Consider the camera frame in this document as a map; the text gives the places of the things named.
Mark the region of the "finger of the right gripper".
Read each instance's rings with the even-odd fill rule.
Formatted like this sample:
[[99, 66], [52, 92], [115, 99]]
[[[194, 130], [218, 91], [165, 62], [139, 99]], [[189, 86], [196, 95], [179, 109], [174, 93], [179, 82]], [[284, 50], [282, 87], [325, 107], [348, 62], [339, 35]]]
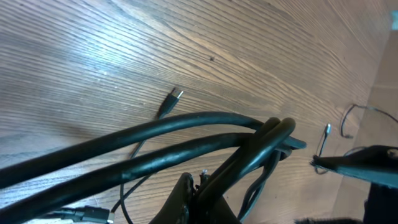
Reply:
[[304, 218], [294, 220], [295, 224], [363, 224], [361, 220], [351, 218], [329, 218], [329, 219], [315, 219]]
[[397, 148], [374, 145], [341, 157], [313, 156], [316, 168], [371, 183], [397, 187]]

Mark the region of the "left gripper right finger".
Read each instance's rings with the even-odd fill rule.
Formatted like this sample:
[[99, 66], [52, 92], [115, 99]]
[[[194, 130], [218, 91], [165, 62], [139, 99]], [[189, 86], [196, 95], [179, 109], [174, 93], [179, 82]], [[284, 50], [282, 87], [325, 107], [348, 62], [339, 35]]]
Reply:
[[241, 224], [228, 203], [221, 196], [214, 205], [203, 207], [205, 210], [198, 215], [198, 222], [202, 224]]

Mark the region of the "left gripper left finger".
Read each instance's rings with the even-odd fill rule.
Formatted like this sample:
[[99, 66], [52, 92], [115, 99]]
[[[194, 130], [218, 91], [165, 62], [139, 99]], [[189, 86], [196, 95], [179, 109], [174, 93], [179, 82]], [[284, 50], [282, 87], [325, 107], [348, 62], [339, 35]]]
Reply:
[[158, 214], [150, 224], [187, 224], [189, 221], [189, 206], [193, 198], [193, 177], [184, 172]]

